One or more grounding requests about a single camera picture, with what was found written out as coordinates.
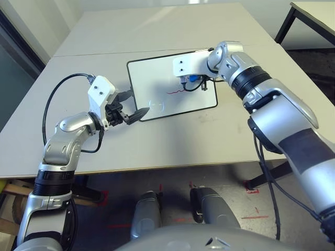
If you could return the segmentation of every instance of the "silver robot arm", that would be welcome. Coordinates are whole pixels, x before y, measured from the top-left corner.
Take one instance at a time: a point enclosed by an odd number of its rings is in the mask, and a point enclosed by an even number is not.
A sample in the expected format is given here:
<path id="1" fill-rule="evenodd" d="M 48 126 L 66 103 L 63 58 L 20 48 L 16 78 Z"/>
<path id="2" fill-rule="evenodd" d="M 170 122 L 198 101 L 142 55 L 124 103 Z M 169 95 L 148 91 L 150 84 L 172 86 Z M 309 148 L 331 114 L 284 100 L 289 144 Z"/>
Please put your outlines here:
<path id="1" fill-rule="evenodd" d="M 264 147 L 284 154 L 319 214 L 321 230 L 335 241 L 335 146 L 318 132 L 313 111 L 251 59 L 239 42 L 221 42 L 173 62 L 185 85 L 192 75 L 221 77 L 249 112 L 248 125 Z"/>
<path id="2" fill-rule="evenodd" d="M 104 131 L 111 126 L 132 124 L 142 118 L 148 108 L 128 116 L 120 102 L 132 96 L 131 91 L 118 93 L 102 76 L 92 76 L 88 90 L 90 111 L 61 120 L 55 134 L 44 147 L 33 192 L 29 195 L 17 236 L 19 250 L 64 250 L 73 236 L 73 203 L 71 186 L 81 152 L 96 152 Z M 95 151 L 82 150 L 82 145 L 99 131 Z"/>

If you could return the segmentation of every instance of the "table leg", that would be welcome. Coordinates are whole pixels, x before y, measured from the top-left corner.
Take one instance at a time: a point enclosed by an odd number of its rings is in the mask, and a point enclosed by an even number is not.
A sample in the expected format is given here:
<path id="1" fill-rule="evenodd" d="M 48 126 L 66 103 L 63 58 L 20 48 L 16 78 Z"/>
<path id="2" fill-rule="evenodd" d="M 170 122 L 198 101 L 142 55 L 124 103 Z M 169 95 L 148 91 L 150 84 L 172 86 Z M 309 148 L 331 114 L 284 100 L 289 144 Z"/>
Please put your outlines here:
<path id="1" fill-rule="evenodd" d="M 295 19 L 295 11 L 296 9 L 291 7 L 291 9 L 289 10 L 280 30 L 278 31 L 278 34 L 276 36 L 276 38 L 274 39 L 274 41 L 276 43 L 282 43 L 284 37 L 286 36 L 288 30 L 290 29 L 294 19 Z"/>
<path id="2" fill-rule="evenodd" d="M 287 174 L 290 174 L 292 172 L 292 169 L 289 165 L 289 163 L 286 161 L 285 163 L 275 167 L 275 168 L 272 168 L 270 170 L 270 173 L 272 174 L 272 177 L 274 179 L 277 179 L 277 178 L 280 178 L 280 177 L 283 177 L 284 175 L 287 175 Z M 248 180 L 245 185 L 247 186 L 247 188 L 249 190 L 253 190 L 255 187 L 258 187 L 262 184 L 265 184 L 267 183 L 267 180 L 265 178 L 265 175 L 262 174 L 258 177 L 255 177 L 251 180 Z"/>

